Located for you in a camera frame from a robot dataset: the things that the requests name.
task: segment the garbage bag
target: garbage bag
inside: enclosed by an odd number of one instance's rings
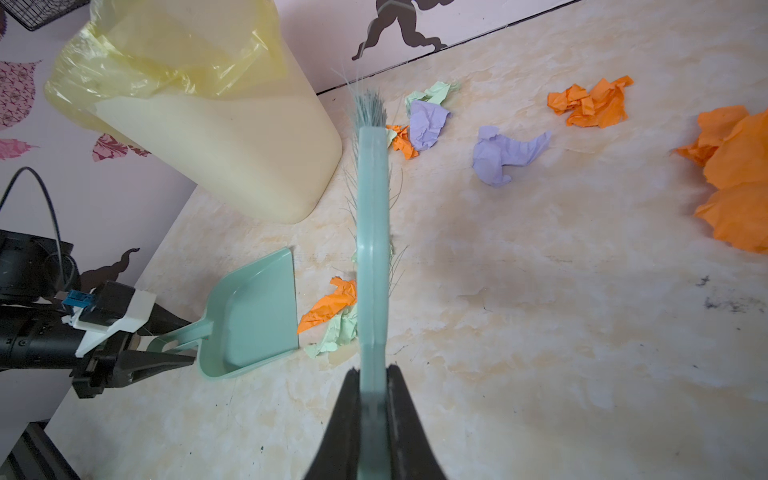
[[[286,76],[272,0],[91,0],[56,58],[45,97],[76,124],[140,146],[92,113],[162,92],[231,99]]]

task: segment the paper scrap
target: paper scrap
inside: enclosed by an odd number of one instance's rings
[[[768,255],[768,181],[719,190],[694,215],[714,228],[716,239]]]
[[[719,191],[694,215],[716,239],[768,255],[768,110],[750,116],[743,105],[717,108],[698,123],[698,139],[676,152],[703,167]]]
[[[397,137],[397,132],[392,130],[391,128],[386,129],[386,146],[392,144],[392,141],[395,140],[395,137]]]
[[[707,164],[723,144],[725,137],[730,135],[733,127],[741,120],[749,116],[749,111],[743,105],[733,107],[716,108],[699,114],[697,123],[701,128],[698,139],[690,145],[680,147],[675,151],[693,161],[699,167]]]
[[[349,282],[335,276],[331,279],[331,285],[336,286],[336,291],[321,298],[312,309],[301,317],[296,334],[306,332],[314,326],[332,319],[345,307],[357,302],[357,284],[355,280]]]
[[[411,116],[411,105],[414,100],[423,100],[431,104],[440,105],[451,89],[458,88],[458,84],[447,84],[444,81],[436,81],[435,84],[426,89],[426,91],[414,91],[406,97],[406,113]]]
[[[392,149],[402,150],[403,156],[406,160],[418,157],[419,152],[411,145],[411,141],[408,139],[408,125],[403,127],[402,125],[387,125],[388,129],[395,131],[395,138],[392,140]]]
[[[610,127],[627,119],[627,112],[624,111],[624,87],[633,83],[628,76],[610,83],[602,78],[589,93],[573,84],[566,91],[550,93],[547,96],[547,105],[558,115],[573,110],[565,122],[569,127]]]
[[[315,358],[323,352],[335,352],[342,345],[347,345],[357,337],[357,304],[338,312],[328,322],[326,333],[318,343],[307,345],[304,352]]]
[[[739,121],[704,166],[707,181],[719,189],[768,182],[768,110]]]
[[[431,148],[451,112],[437,104],[414,100],[411,103],[410,140],[417,151]]]
[[[472,152],[472,168],[478,178],[492,187],[508,184],[512,178],[504,175],[502,165],[524,167],[549,147],[551,132],[544,132],[531,141],[520,142],[498,134],[498,127],[485,125],[478,132],[478,143]]]

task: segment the green dustpan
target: green dustpan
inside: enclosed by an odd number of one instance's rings
[[[229,273],[208,296],[203,318],[159,336],[147,347],[165,353],[197,346],[207,379],[228,379],[299,348],[293,255],[283,248]]]

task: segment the dustpan handle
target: dustpan handle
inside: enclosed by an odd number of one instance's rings
[[[190,323],[173,332],[160,335],[150,342],[147,346],[148,352],[179,353],[188,350],[193,346],[200,345],[200,341],[206,339],[213,331],[213,322],[206,317],[201,318],[195,323]],[[178,346],[173,349],[163,351],[168,343],[178,341]]]

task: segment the orange crumpled paper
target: orange crumpled paper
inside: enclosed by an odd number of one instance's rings
[[[419,156],[419,152],[416,151],[413,145],[411,145],[411,141],[408,139],[408,125],[405,127],[401,125],[387,125],[386,127],[397,133],[397,137],[392,140],[392,149],[402,150],[402,154],[405,156],[406,160]]]
[[[345,307],[354,305],[357,301],[357,283],[355,280],[341,280],[335,276],[331,279],[331,285],[336,286],[336,291],[321,298],[312,309],[301,317],[296,334],[306,332],[314,326],[332,319]]]
[[[695,215],[713,237],[747,252],[768,255],[768,182],[738,184],[715,192]]]
[[[717,148],[723,144],[725,137],[730,135],[733,127],[749,115],[749,111],[743,105],[705,111],[699,114],[697,120],[701,128],[701,134],[698,139],[692,144],[680,147],[675,151],[688,160],[693,161],[699,167],[703,167],[715,154]]]
[[[720,189],[696,209],[713,236],[748,252],[768,254],[768,110],[749,115],[742,105],[699,115],[701,135],[677,153],[704,167]]]
[[[610,127],[627,120],[627,112],[624,111],[624,87],[633,83],[629,76],[610,83],[602,78],[589,93],[573,84],[564,92],[550,93],[547,96],[547,105],[558,115],[573,110],[565,122],[569,127]]]

